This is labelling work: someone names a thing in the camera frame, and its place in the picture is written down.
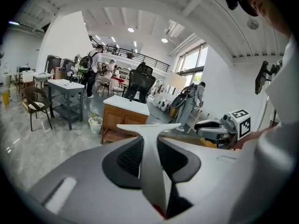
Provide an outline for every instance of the black pants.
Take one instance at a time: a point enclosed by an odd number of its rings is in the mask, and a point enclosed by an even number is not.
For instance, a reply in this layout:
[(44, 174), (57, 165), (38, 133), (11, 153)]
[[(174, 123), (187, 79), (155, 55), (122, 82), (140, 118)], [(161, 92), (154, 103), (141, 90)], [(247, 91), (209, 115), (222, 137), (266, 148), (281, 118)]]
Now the black pants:
[(97, 79), (97, 73), (94, 73), (93, 71), (89, 71), (83, 75), (81, 84), (86, 85), (87, 83), (86, 92), (88, 97), (93, 95), (93, 84), (95, 83), (96, 79)]

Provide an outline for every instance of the white sneaker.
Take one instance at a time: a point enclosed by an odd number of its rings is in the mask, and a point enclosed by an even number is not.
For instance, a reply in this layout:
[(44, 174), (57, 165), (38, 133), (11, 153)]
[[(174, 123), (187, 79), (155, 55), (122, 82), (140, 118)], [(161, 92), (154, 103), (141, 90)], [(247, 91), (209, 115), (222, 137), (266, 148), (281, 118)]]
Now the white sneaker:
[(185, 129), (181, 128), (181, 127), (176, 127), (176, 130), (180, 131), (180, 132), (184, 132)]

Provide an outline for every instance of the black metal railing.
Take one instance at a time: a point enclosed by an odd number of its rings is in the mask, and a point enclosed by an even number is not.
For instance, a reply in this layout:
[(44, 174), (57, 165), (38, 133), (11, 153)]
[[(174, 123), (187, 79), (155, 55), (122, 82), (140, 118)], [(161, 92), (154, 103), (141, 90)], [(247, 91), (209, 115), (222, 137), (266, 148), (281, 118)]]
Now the black metal railing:
[(128, 59), (132, 59), (134, 61), (138, 61), (138, 62), (145, 62), (146, 65), (151, 66), (151, 67), (155, 67), (159, 70), (165, 71), (167, 72), (169, 65), (158, 61), (154, 58), (151, 58), (149, 56), (145, 56), (142, 55), (140, 53), (136, 53), (133, 52), (131, 50), (126, 50), (123, 48), (116, 48), (116, 47), (111, 47), (111, 46), (104, 46), (104, 51), (103, 53), (109, 53), (112, 55), (116, 55), (116, 56), (122, 56), (122, 57), (126, 57)]

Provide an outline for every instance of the chair leg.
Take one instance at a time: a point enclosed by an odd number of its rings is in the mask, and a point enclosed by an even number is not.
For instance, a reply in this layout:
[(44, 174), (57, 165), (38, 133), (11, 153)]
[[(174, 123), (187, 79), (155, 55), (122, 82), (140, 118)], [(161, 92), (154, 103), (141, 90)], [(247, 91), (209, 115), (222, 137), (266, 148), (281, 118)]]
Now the chair leg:
[(31, 131), (32, 131), (32, 113), (30, 113), (30, 126), (31, 126)]
[(47, 109), (45, 109), (45, 111), (46, 111), (46, 114), (47, 114), (47, 117), (48, 117), (48, 121), (49, 121), (50, 127), (51, 127), (51, 129), (53, 129), (53, 128), (52, 128), (52, 125), (51, 125), (51, 121), (50, 121), (50, 119), (49, 119), (49, 115), (48, 115)]

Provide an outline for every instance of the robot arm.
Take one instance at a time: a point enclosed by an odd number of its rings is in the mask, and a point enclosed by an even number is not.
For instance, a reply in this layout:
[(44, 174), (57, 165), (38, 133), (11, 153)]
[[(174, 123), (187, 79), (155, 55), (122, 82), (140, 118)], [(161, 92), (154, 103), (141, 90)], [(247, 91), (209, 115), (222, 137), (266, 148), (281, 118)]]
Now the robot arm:
[(199, 136), (216, 143), (218, 148), (229, 149), (251, 132), (250, 114), (245, 110), (229, 112), (220, 120), (198, 122), (194, 129)]

